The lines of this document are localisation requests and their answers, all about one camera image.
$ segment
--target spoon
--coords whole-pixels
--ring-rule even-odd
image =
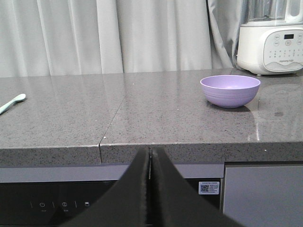
[[[25,94],[20,94],[20,95],[14,97],[8,103],[6,103],[2,107],[0,107],[0,114],[5,112],[10,107],[10,105],[12,105],[13,103],[24,101],[24,99],[25,99]]]

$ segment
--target qr code sticker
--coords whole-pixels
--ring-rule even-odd
[[[199,182],[199,195],[218,195],[220,193],[220,182]]]
[[[209,192],[209,185],[201,185],[201,192]]]

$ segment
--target appliance control panel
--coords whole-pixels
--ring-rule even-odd
[[[303,67],[303,30],[271,33],[264,43],[264,66],[271,71],[292,71]]]
[[[88,209],[114,183],[1,183],[0,226],[58,226]]]

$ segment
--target dishwasher control panel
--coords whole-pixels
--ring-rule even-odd
[[[88,209],[114,183],[1,183],[0,226],[57,226]]]

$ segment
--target digital display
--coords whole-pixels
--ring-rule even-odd
[[[294,38],[294,34],[284,35],[284,39],[293,39],[293,38]]]

